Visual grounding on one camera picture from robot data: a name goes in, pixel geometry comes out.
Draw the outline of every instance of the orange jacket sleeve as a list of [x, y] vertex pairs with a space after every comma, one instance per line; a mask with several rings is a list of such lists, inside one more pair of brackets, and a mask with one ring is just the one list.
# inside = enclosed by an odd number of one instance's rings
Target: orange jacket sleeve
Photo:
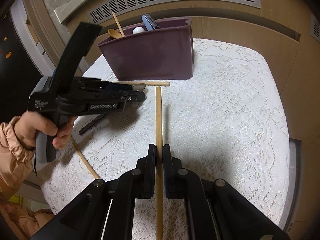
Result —
[[14, 133], [14, 125], [20, 117], [0, 125], [0, 193], [9, 199], [17, 192], [32, 171], [35, 151], [23, 148]]

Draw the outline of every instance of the white lace tablecloth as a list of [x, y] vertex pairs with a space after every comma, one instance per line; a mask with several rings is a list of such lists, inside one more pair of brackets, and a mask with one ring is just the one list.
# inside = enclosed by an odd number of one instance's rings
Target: white lace tablecloth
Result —
[[[225, 179], [278, 224], [288, 190], [289, 136], [268, 64], [252, 49], [204, 39], [194, 39], [194, 56], [193, 77], [162, 88], [164, 144], [185, 168]], [[84, 76], [117, 81], [103, 56]], [[155, 87], [145, 93], [143, 103], [127, 104], [83, 136], [79, 130], [95, 116], [75, 123], [73, 138], [104, 180], [133, 169], [156, 141]], [[93, 181], [71, 143], [38, 177], [55, 213]], [[132, 236], [155, 239], [155, 199], [136, 201]], [[164, 237], [187, 239], [182, 200], [165, 201]]]

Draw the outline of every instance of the hand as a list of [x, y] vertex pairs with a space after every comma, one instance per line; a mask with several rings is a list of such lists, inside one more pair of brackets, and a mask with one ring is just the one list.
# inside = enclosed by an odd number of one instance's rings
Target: hand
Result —
[[30, 150], [36, 147], [36, 131], [39, 130], [49, 136], [57, 136], [53, 139], [52, 144], [56, 149], [63, 149], [71, 136], [73, 124], [77, 117], [70, 117], [69, 122], [60, 127], [48, 118], [45, 118], [37, 112], [26, 111], [16, 122], [14, 132], [21, 145]]

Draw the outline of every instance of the wooden stick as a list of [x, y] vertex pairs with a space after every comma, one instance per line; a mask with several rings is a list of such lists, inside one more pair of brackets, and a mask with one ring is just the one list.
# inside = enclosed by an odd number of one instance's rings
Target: wooden stick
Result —
[[75, 148], [76, 152], [78, 153], [79, 157], [81, 158], [84, 165], [87, 167], [87, 169], [90, 171], [90, 173], [94, 176], [95, 179], [101, 179], [100, 176], [94, 171], [94, 169], [91, 167], [89, 162], [86, 160], [86, 158], [83, 156], [82, 152], [80, 151], [78, 145], [76, 144], [75, 140], [70, 136], [70, 142], [72, 143], [73, 147]]
[[161, 87], [156, 87], [156, 240], [163, 237], [163, 167], [162, 167], [162, 98]]
[[120, 31], [121, 35], [124, 37], [124, 32], [123, 32], [123, 30], [121, 28], [120, 22], [118, 21], [118, 18], [116, 16], [116, 14], [114, 12], [112, 12], [112, 15], [113, 15], [113, 17], [114, 17], [114, 19], [116, 21], [116, 24], [118, 25], [118, 28], [119, 28], [119, 31]]
[[167, 81], [119, 81], [114, 83], [127, 84], [127, 85], [146, 84], [147, 86], [164, 86], [164, 87], [170, 86], [170, 82], [167, 82]]

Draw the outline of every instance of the screw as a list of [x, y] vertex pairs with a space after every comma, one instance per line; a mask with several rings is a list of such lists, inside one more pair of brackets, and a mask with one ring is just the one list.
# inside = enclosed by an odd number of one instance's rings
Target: screw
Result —
[[217, 179], [216, 184], [219, 187], [223, 187], [226, 184], [226, 182], [223, 179]]
[[179, 170], [178, 170], [178, 173], [179, 173], [180, 175], [186, 175], [186, 174], [188, 173], [188, 170], [186, 170], [186, 169], [179, 169]]
[[141, 170], [140, 169], [133, 169], [132, 171], [131, 171], [131, 174], [132, 175], [140, 175], [141, 174]]
[[100, 187], [103, 185], [103, 179], [96, 179], [94, 182], [93, 182], [93, 185], [95, 185], [96, 187]]

